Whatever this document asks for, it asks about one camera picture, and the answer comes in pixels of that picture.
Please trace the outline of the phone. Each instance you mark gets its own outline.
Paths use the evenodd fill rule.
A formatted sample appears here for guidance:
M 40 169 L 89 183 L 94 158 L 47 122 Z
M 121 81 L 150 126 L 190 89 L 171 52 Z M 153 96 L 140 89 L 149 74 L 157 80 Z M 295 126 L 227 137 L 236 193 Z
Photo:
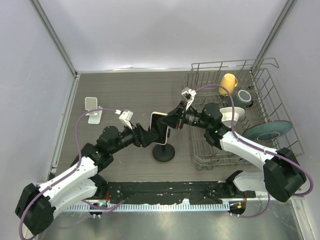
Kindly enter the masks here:
M 158 135 L 154 142 L 159 145 L 167 143 L 169 127 L 160 122 L 160 119 L 167 115 L 158 111 L 153 111 L 150 115 L 149 131 Z

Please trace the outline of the black round-base phone stand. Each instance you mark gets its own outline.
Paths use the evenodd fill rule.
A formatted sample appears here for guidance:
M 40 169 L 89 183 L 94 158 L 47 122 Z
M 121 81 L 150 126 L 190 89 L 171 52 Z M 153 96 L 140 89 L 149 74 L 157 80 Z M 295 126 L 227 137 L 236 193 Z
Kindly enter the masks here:
M 168 143 L 171 130 L 166 129 L 164 137 L 158 137 L 153 143 L 155 144 L 152 149 L 152 156 L 156 161 L 168 162 L 171 161 L 176 154 L 175 148 Z

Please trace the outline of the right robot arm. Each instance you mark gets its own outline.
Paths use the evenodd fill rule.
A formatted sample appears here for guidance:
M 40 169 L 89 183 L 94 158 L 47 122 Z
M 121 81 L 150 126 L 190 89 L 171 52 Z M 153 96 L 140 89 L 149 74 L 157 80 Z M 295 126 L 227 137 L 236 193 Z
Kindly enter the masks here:
M 225 186 L 230 197 L 236 198 L 245 191 L 266 192 L 285 203 L 292 196 L 298 196 L 297 191 L 306 182 L 313 188 L 310 175 L 290 149 L 274 149 L 249 140 L 225 126 L 222 117 L 216 103 L 207 103 L 202 112 L 197 112 L 181 101 L 175 109 L 160 117 L 157 124 L 172 129 L 182 129 L 184 125 L 204 129 L 204 138 L 209 145 L 235 154 L 260 170 L 234 173 L 231 182 Z

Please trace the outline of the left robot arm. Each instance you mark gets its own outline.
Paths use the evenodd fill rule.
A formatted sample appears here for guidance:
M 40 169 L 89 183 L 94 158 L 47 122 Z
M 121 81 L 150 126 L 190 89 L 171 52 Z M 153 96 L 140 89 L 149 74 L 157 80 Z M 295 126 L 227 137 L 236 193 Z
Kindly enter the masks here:
M 82 148 L 69 169 L 47 182 L 30 183 L 23 189 L 15 209 L 20 219 L 20 238 L 24 238 L 23 227 L 36 236 L 72 205 L 91 197 L 102 199 L 107 183 L 99 172 L 113 162 L 113 154 L 129 145 L 146 148 L 159 136 L 156 130 L 145 130 L 139 123 L 133 128 L 126 126 L 123 131 L 107 126 L 95 145 L 87 143 Z

